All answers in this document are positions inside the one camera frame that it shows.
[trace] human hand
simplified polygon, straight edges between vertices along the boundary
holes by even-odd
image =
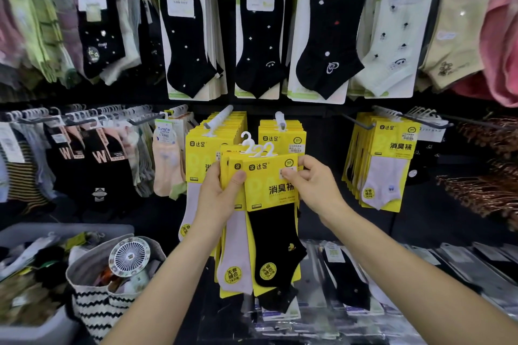
[[[225,189],[220,184],[220,163],[213,163],[205,175],[199,191],[198,208],[192,228],[196,233],[203,233],[204,237],[217,239],[227,220],[234,212],[234,202],[237,193],[243,185],[247,174],[244,171],[236,172]]]
[[[303,165],[305,169],[296,172],[291,168],[284,168],[281,171],[282,176],[295,186],[301,199],[327,226],[331,215],[347,207],[333,173],[328,166],[312,156],[300,156],[298,165]]]

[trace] small fan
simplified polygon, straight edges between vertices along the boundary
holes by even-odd
[[[116,276],[130,279],[136,292],[144,290],[149,283],[146,265],[151,250],[140,237],[129,237],[119,242],[110,252],[108,264]]]

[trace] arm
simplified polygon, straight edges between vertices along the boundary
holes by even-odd
[[[311,156],[283,176],[430,345],[513,344],[518,325],[434,265],[400,246],[343,200],[331,170]]]
[[[219,163],[207,171],[189,233],[167,257],[142,294],[102,341],[103,345],[171,345],[246,174],[234,174],[221,190]]]

